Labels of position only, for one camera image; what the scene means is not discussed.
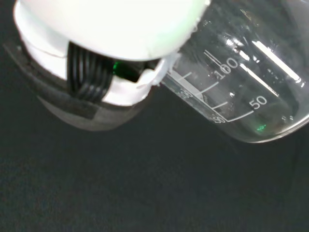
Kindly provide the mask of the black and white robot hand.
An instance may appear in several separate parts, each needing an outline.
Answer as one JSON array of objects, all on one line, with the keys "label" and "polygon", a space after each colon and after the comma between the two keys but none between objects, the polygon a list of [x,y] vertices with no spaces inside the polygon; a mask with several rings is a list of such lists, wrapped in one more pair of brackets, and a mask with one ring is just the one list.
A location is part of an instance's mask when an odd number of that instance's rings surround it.
[{"label": "black and white robot hand", "polygon": [[182,56],[208,0],[17,0],[3,45],[65,123],[108,131],[134,118]]}]

